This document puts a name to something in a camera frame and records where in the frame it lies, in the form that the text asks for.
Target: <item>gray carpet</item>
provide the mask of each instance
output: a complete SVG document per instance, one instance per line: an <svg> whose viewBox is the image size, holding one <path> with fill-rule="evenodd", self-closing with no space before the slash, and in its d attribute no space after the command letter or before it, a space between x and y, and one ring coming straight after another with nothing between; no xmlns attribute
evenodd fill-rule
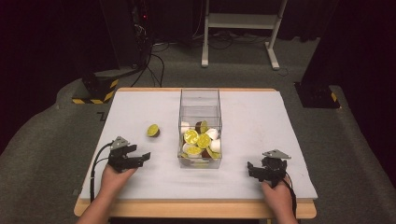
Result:
<svg viewBox="0 0 396 224"><path fill-rule="evenodd" d="M340 109L303 108L293 87L301 81L318 41L277 40L281 70L273 71L262 42L209 49L201 67L201 48L157 46L163 58L164 87L274 88L281 92L317 189L318 215L303 223L396 223L396 193L368 147L343 91L331 86ZM220 48L224 43L212 41ZM161 63L152 58L158 76ZM138 74L124 77L131 86ZM74 223L73 209L104 122L107 105L74 105L76 80L62 88L56 103L32 117L0 157L0 223ZM153 87L146 71L136 87Z"/></svg>

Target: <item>dark background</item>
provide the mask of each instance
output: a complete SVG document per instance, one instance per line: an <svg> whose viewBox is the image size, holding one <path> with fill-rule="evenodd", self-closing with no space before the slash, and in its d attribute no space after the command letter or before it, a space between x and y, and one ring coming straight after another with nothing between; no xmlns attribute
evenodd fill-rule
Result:
<svg viewBox="0 0 396 224"><path fill-rule="evenodd" d="M197 34L202 33L201 1L175 0L172 5L171 1L160 0L146 3L153 6L152 27L156 37L189 43L198 24ZM0 4L2 152L29 118L55 103L60 88L81 78L74 63L75 55L64 36L64 18L72 24L66 26L67 32L78 34L83 40L79 43L82 51L92 55L88 57L92 71L115 65L111 63L114 52L108 42L109 33L99 1L1 1ZM276 11L277 6L276 0L252 0L251 4L211 1L214 12L266 13ZM299 36L302 41L321 37L303 83L342 87L361 131L394 186L395 9L386 0L290 0L278 34L282 39Z"/></svg>

